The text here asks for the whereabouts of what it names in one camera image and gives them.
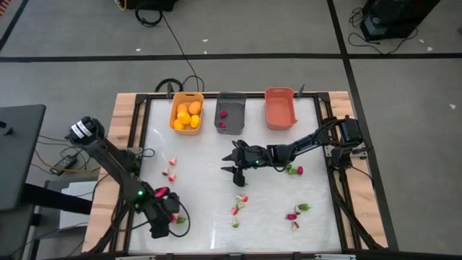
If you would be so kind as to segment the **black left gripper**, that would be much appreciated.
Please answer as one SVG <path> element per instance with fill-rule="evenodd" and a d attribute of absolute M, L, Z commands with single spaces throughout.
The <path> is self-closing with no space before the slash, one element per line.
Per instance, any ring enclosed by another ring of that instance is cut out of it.
<path fill-rule="evenodd" d="M 155 199 L 150 203 L 144 214 L 148 223 L 151 237 L 163 238 L 170 233 L 170 216 L 180 212 L 180 200 L 176 193 L 171 193 L 165 198 Z"/>

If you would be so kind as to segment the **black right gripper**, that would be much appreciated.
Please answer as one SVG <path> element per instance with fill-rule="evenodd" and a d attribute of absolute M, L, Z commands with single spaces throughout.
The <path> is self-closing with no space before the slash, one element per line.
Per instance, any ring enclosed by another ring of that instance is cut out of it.
<path fill-rule="evenodd" d="M 262 168 L 273 165 L 272 157 L 266 148 L 249 146 L 244 141 L 233 141 L 234 150 L 231 155 L 223 157 L 223 161 L 233 161 L 235 166 L 224 166 L 222 170 L 233 173 L 233 183 L 239 187 L 245 186 L 243 171 L 249 168 Z"/>

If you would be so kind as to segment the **grey plastic basket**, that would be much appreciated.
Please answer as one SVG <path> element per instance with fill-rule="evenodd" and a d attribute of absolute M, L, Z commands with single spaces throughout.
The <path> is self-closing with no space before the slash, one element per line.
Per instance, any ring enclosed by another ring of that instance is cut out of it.
<path fill-rule="evenodd" d="M 238 92 L 220 92 L 214 116 L 214 125 L 219 134 L 240 135 L 245 126 L 246 95 Z M 227 111 L 226 118 L 220 118 L 222 111 Z M 225 123 L 225 128 L 219 128 L 219 123 Z"/>

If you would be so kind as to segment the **orange plastic basket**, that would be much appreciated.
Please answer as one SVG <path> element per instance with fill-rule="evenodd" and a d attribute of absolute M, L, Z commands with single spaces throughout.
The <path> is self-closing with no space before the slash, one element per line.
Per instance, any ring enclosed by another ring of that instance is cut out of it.
<path fill-rule="evenodd" d="M 266 125 L 271 130 L 287 130 L 296 123 L 295 91 L 289 87 L 270 87 L 264 93 Z"/>

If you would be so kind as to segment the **yellow plastic basket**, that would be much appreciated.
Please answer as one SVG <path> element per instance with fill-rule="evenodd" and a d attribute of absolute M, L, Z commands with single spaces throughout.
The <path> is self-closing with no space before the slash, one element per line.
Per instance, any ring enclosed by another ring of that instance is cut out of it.
<path fill-rule="evenodd" d="M 177 113 L 176 113 L 177 106 L 179 104 L 181 104 L 181 103 L 185 103 L 187 106 L 189 106 L 194 101 L 201 101 L 202 102 L 202 109 L 201 109 L 201 113 L 199 114 L 200 118 L 202 118 L 204 96 L 201 93 L 199 93 L 199 92 L 178 92 L 178 93 L 176 93 L 174 95 L 173 104 L 172 104 L 171 113 L 170 113 L 169 126 L 177 134 L 197 135 L 200 132 L 201 124 L 197 129 L 193 129 L 190 125 L 184 125 L 185 126 L 184 130 L 175 130 L 173 128 L 173 122 L 174 122 L 175 119 L 177 119 Z"/>

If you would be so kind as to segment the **white flat box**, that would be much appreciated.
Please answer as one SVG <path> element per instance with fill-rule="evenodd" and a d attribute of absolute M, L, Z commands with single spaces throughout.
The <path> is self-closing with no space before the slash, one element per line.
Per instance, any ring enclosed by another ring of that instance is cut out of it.
<path fill-rule="evenodd" d="M 96 181 L 86 181 L 86 182 L 75 182 L 70 183 L 67 188 L 61 189 L 62 194 L 77 196 L 81 199 L 91 200 L 93 196 L 93 189 L 95 187 Z M 80 214 L 73 212 L 66 212 L 61 210 L 59 217 L 59 228 L 69 228 L 69 227 L 81 227 L 87 226 L 90 220 L 88 214 Z"/>

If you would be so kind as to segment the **black support beam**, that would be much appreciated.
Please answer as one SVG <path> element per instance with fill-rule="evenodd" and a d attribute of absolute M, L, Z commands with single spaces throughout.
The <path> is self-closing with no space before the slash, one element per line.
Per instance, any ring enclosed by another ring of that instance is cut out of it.
<path fill-rule="evenodd" d="M 29 183 L 24 185 L 19 202 L 84 215 L 89 215 L 92 208 L 92 201 L 90 200 L 62 194 Z"/>

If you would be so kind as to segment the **black power adapter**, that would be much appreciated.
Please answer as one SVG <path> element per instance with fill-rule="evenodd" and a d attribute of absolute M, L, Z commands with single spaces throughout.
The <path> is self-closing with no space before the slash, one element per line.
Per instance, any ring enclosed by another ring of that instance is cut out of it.
<path fill-rule="evenodd" d="M 53 167 L 50 167 L 49 173 L 52 175 L 60 176 L 66 172 L 66 170 L 71 170 L 77 162 L 76 155 L 66 155 L 61 158 Z"/>

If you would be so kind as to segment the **dark grey desk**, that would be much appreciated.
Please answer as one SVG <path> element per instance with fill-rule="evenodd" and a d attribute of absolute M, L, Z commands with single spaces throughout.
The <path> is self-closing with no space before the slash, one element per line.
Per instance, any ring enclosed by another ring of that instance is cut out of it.
<path fill-rule="evenodd" d="M 46 107 L 0 107 L 0 212 L 20 201 Z"/>

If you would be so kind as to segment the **black floor equipment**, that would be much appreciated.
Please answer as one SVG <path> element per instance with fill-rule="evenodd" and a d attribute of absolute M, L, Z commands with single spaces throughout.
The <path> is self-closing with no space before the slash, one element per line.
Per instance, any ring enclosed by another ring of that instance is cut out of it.
<path fill-rule="evenodd" d="M 149 9 L 171 12 L 179 0 L 117 0 L 126 9 Z"/>

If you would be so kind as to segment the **black equipment case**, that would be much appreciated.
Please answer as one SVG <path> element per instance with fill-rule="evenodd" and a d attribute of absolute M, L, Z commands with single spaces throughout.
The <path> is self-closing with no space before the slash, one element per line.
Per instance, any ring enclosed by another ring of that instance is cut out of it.
<path fill-rule="evenodd" d="M 441 0 L 367 0 L 360 30 L 366 41 L 408 38 Z"/>

